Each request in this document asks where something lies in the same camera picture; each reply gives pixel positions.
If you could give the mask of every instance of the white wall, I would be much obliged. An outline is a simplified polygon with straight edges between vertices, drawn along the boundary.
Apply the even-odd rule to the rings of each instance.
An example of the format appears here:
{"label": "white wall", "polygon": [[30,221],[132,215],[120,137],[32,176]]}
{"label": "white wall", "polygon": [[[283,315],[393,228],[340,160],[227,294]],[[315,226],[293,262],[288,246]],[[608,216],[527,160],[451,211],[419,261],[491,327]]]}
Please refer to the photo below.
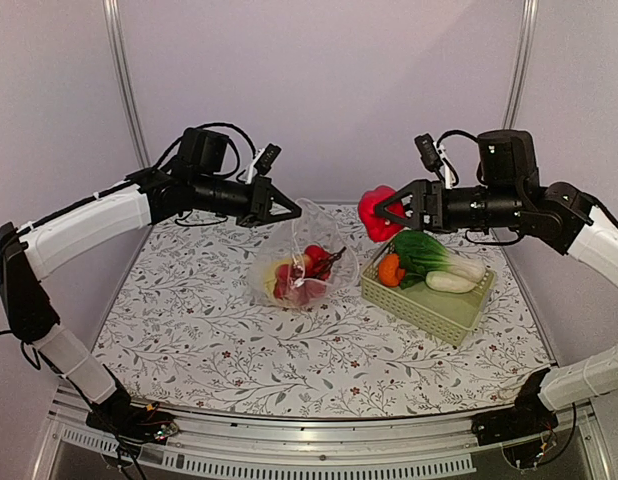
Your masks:
{"label": "white wall", "polygon": [[[348,201],[423,176],[418,134],[501,125],[522,15],[521,2],[495,0],[120,8],[152,157],[183,124],[232,121],[282,147],[272,176],[285,193]],[[475,182],[475,147],[448,148]]]}
{"label": "white wall", "polygon": [[[572,183],[618,218],[618,0],[540,2],[517,128],[534,135],[543,184]],[[558,359],[618,342],[618,290],[527,239],[509,249]],[[618,471],[618,392],[596,401]]]}
{"label": "white wall", "polygon": [[[36,220],[134,169],[102,2],[0,0],[0,225]],[[88,344],[139,239],[115,239],[45,283]],[[23,478],[35,453],[56,385],[44,371],[0,338],[0,480]]]}

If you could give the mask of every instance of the red bell pepper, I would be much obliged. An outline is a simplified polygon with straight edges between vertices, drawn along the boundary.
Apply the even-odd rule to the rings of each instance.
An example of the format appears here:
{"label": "red bell pepper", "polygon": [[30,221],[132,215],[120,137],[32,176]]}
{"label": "red bell pepper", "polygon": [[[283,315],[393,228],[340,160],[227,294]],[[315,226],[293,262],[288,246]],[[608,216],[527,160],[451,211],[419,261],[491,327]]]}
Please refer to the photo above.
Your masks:
{"label": "red bell pepper", "polygon": [[[377,216],[374,212],[374,207],[378,203],[386,200],[394,193],[396,191],[393,188],[380,185],[375,190],[365,192],[358,202],[358,216],[367,229],[367,235],[374,242],[385,242],[404,228],[402,225]],[[406,217],[405,209],[400,202],[390,205],[387,210],[401,217]]]}

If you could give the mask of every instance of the metal frame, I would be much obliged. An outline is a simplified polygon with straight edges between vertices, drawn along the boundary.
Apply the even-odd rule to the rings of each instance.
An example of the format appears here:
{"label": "metal frame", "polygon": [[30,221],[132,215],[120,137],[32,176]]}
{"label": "metal frame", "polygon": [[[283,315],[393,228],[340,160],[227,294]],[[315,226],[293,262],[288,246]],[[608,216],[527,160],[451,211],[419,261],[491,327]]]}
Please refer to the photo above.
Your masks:
{"label": "metal frame", "polygon": [[538,0],[525,0],[522,13],[522,24],[520,27],[520,39],[518,40],[518,54],[509,91],[509,101],[507,110],[502,123],[502,128],[513,128],[518,116],[518,109],[522,99],[527,67],[531,57],[531,47],[533,45],[533,35],[536,29],[536,17],[538,14]]}
{"label": "metal frame", "polygon": [[[169,439],[164,447],[145,445],[140,463],[205,478],[445,478],[475,471],[472,454],[502,446],[478,446],[470,430],[475,412],[409,418],[306,420],[169,406],[165,409],[176,416],[182,432]],[[593,408],[585,402],[578,406],[577,412],[593,478],[610,479],[609,460]],[[116,447],[113,436],[86,427],[86,416],[87,407],[82,399],[63,384],[49,411],[35,480],[49,479],[52,459],[63,441],[113,456]],[[558,430],[571,428],[571,409],[558,412],[558,419]]]}
{"label": "metal frame", "polygon": [[127,117],[129,134],[131,135],[131,141],[136,152],[138,164],[141,168],[146,168],[151,166],[151,160],[149,159],[147,145],[145,144],[144,135],[142,134],[140,117],[138,115],[136,100],[131,85],[124,37],[122,35],[122,24],[118,11],[118,0],[103,0],[103,6],[105,10],[107,32],[109,34],[109,45],[111,46],[111,55],[113,57],[116,77],[118,78],[122,105],[125,110],[125,116]]}

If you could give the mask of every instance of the white arm segment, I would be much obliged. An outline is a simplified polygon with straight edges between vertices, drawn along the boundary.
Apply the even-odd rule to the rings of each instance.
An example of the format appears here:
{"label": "white arm segment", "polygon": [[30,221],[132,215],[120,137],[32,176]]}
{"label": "white arm segment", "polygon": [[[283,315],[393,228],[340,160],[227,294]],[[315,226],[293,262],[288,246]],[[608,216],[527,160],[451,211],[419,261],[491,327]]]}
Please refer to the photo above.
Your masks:
{"label": "white arm segment", "polygon": [[567,254],[618,287],[618,229],[598,207],[592,207],[589,216],[593,225],[582,228]]}
{"label": "white arm segment", "polygon": [[151,223],[147,196],[132,185],[78,207],[20,237],[38,280],[121,233]]}
{"label": "white arm segment", "polygon": [[62,325],[32,344],[94,403],[115,392],[113,377],[78,338]]}
{"label": "white arm segment", "polygon": [[538,397],[547,409],[618,389],[618,345],[573,365],[552,368],[540,384]]}
{"label": "white arm segment", "polygon": [[[150,223],[147,196],[133,185],[51,220],[20,237],[20,241],[27,242],[25,255],[38,280],[42,280],[96,245]],[[109,372],[64,326],[54,325],[33,346],[92,402],[102,403],[116,390]]]}
{"label": "white arm segment", "polygon": [[[604,212],[593,207],[593,225],[585,225],[568,254],[589,265],[618,287],[618,229]],[[618,389],[618,345],[576,364],[552,368],[538,396],[549,410]]]}

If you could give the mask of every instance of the floral tablecloth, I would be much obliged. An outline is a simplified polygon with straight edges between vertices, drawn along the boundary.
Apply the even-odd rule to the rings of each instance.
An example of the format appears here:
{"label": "floral tablecloth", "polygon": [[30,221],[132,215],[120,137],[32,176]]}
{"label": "floral tablecloth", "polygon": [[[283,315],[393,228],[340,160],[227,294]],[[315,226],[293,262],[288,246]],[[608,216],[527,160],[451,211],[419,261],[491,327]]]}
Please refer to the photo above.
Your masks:
{"label": "floral tablecloth", "polygon": [[[325,206],[360,263],[377,245],[353,206]],[[206,214],[190,221],[213,218]],[[360,286],[304,311],[251,305],[245,275],[275,227],[233,222],[151,233],[94,353],[138,397],[302,417],[402,416],[511,403],[549,363],[499,248],[439,239],[498,275],[477,332],[455,348],[360,297]]]}

